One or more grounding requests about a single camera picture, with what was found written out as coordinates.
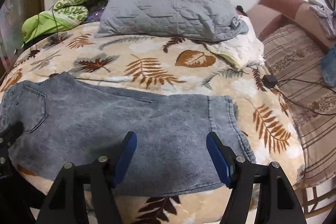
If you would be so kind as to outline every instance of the blanket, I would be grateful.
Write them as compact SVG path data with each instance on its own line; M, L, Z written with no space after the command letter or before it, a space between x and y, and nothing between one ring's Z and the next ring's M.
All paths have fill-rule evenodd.
M0 99L17 82L38 83L63 71L92 85L163 95L228 95L236 105L238 127L246 135L256 162L268 165L278 161L294 188L299 185L305 166L302 146L287 104L261 81L264 74L269 74L265 67L236 71L203 44L181 37L94 38L98 28L98 22L80 25L58 36L52 35L23 52L0 86ZM26 166L17 165L17 168L37 189L43 193L49 191L51 180L37 176ZM222 217L230 193L223 186L169 197L116 196L116 203L125 224L145 220L201 224ZM86 192L85 196L90 214L94 214L91 194ZM255 188L251 209L257 204L257 196L258 188Z
M27 19L22 25L24 42L27 43L41 34L73 29L89 14L80 4L88 0L59 0L47 11Z
M236 37L218 43L204 42L206 48L225 58L236 70L246 66L264 66L264 45L256 37L252 23L246 16L238 16L248 26L247 34L238 34Z

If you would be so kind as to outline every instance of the gray cloth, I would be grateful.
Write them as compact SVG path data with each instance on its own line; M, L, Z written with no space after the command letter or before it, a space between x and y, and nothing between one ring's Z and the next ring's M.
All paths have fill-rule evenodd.
M65 162L90 163L134 131L138 146L115 190L119 195L169 196L222 186L206 149L210 131L255 162L227 96L165 96L95 86L64 72L5 92L1 131L16 121L23 122L25 133L9 148L10 158L51 180Z
M320 25L324 28L326 36L330 39L336 38L336 15L335 11L328 7L312 5L309 7L318 16Z
M95 37L149 34L219 42L247 32L230 0L109 0Z

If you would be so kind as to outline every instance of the blue gripper pad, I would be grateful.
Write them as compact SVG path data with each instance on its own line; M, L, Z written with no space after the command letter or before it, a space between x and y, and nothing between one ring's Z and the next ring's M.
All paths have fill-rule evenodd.
M206 143L208 152L215 166L220 181L224 183L228 188L232 188L231 175L235 171L234 166L229 166L223 156L223 153L218 147L218 145L221 145L223 149L225 148L225 146L221 143L215 132L210 132L207 135Z
M134 132L128 132L121 145L123 149L114 169L114 188L123 181L126 175L128 166L137 148L137 135Z

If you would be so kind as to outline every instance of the pillow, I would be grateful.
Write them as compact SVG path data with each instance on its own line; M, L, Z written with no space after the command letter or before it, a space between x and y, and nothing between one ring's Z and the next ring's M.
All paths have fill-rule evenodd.
M230 0L109 0L95 37L149 34L218 42L247 31Z

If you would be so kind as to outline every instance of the blue cloth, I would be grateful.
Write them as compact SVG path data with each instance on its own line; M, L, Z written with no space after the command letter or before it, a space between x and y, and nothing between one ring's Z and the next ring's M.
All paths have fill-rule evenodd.
M322 76L329 86L336 86L336 45L321 59Z
M1 131L18 121L24 125L9 157L50 180L65 162L91 163L117 151L125 134L135 132L137 149L117 195L171 196L223 186L206 148L210 131L255 163L228 96L165 96L89 85L64 72L11 86L0 114Z

